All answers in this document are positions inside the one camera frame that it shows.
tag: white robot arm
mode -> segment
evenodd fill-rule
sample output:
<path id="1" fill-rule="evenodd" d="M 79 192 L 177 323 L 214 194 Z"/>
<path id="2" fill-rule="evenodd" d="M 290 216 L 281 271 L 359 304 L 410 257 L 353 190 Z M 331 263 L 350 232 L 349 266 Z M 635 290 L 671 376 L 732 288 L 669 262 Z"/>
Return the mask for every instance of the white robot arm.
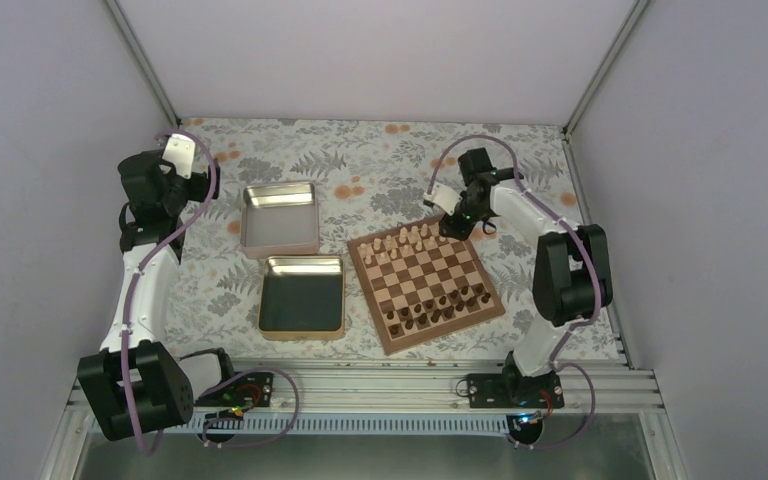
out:
<path id="1" fill-rule="evenodd" d="M 179 216 L 187 203 L 204 201 L 209 191 L 208 176 L 192 172 L 195 154 L 192 140 L 172 135 L 163 149 L 142 152 L 119 164 L 128 196 L 119 215 L 119 247 L 125 267 L 122 289 L 113 324 L 99 353 L 83 357 L 78 364 L 78 381 L 109 440 L 134 435 L 125 408 L 122 355 L 128 355 L 129 378 L 144 432 L 188 422 L 195 399 L 233 374 L 230 359 L 221 349 L 176 360 L 163 346 L 166 309 L 178 278 L 184 235 L 143 266 L 131 299 L 130 325 L 123 323 L 128 289 L 134 274 L 140 272 L 140 263 L 181 226 Z M 133 215 L 132 222 L 126 221 L 128 211 Z M 124 328 L 128 330 L 128 352 L 121 351 Z"/>
<path id="2" fill-rule="evenodd" d="M 503 371 L 511 403 L 525 405 L 535 391 L 559 385 L 551 362 L 557 353 L 555 349 L 569 330 L 569 322 L 592 315 L 597 294 L 588 272 L 571 267 L 570 258 L 580 262 L 581 253 L 561 222 L 575 230 L 592 259 L 602 305 L 609 304 L 613 296 L 605 232 L 598 225 L 582 226 L 568 219 L 549 217 L 523 195 L 513 170 L 496 169 L 483 148 L 468 151 L 458 159 L 458 164 L 465 191 L 459 193 L 437 183 L 424 196 L 426 205 L 438 206 L 446 212 L 440 221 L 441 235 L 464 240 L 478 222 L 484 222 L 486 228 L 491 225 L 491 218 L 501 217 L 526 242 L 536 245 L 531 291 L 544 320 L 532 323 L 525 338 L 509 353 Z"/>

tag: white wall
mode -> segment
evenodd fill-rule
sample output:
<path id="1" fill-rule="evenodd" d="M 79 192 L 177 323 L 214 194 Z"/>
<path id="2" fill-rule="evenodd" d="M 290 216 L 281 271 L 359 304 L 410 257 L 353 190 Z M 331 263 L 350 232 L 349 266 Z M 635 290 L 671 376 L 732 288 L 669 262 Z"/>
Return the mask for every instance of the white wall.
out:
<path id="1" fill-rule="evenodd" d="M 101 2 L 0 2 L 0 479 L 39 474 L 109 327 L 116 165 L 163 126 Z"/>
<path id="2" fill-rule="evenodd" d="M 564 125 L 634 2 L 120 3 L 182 117 Z"/>
<path id="3" fill-rule="evenodd" d="M 692 478 L 768 478 L 768 2 L 654 2 L 573 143 Z"/>

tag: wooden chessboard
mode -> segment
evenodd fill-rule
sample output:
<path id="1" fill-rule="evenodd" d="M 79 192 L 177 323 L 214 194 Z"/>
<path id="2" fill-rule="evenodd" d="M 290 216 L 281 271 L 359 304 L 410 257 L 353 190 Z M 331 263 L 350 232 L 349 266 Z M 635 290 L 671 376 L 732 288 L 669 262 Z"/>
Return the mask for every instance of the wooden chessboard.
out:
<path id="1" fill-rule="evenodd" d="M 349 242 L 387 355 L 505 313 L 472 242 L 439 237 L 440 218 Z"/>

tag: gray leaf pattern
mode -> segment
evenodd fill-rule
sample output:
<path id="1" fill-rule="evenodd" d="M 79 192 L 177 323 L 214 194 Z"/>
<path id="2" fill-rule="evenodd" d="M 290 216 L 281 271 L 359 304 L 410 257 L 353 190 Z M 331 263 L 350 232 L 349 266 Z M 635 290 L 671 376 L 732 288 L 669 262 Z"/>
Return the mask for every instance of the gray leaf pattern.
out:
<path id="1" fill-rule="evenodd" d="M 220 317 L 224 317 L 225 314 L 231 310 L 231 307 L 239 305 L 241 301 L 240 297 L 226 292 L 211 300 L 210 305 L 207 307 L 207 311 L 215 313 Z"/>
<path id="2" fill-rule="evenodd" d="M 186 120 L 185 128 L 210 146 L 221 162 L 222 179 L 219 198 L 187 232 L 171 293 L 166 345 L 176 355 L 223 347 L 235 357 L 263 359 L 386 358 L 346 242 L 438 213 L 422 205 L 432 161 L 464 135 L 491 133 L 508 141 L 534 191 L 559 214 L 580 219 L 556 127 L 198 118 Z M 496 165 L 509 165 L 504 149 L 477 140 L 465 142 L 450 156 L 477 147 L 486 147 Z M 462 187 L 457 165 L 445 160 L 438 181 Z M 199 159 L 196 169 L 204 171 L 206 162 Z M 346 262 L 346 334 L 340 340 L 270 342 L 257 330 L 264 265 L 240 249 L 241 189 L 300 179 L 313 181 L 319 195 L 320 252 L 342 255 Z M 191 203 L 183 216 L 195 209 Z M 391 358 L 500 360 L 534 321 L 543 321 L 529 291 L 534 246 L 504 220 L 495 223 L 496 234 L 477 229 L 472 240 L 508 313 Z M 577 330 L 561 356 L 617 358 L 607 318 Z"/>

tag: metal tin box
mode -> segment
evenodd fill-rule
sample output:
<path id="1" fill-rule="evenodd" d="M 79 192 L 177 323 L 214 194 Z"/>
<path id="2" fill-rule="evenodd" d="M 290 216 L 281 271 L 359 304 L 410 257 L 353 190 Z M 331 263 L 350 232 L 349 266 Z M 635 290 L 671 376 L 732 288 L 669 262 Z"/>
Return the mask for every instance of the metal tin box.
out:
<path id="1" fill-rule="evenodd" d="M 251 259 L 319 251 L 319 211 L 310 182 L 251 185 L 243 190 L 240 243 Z"/>

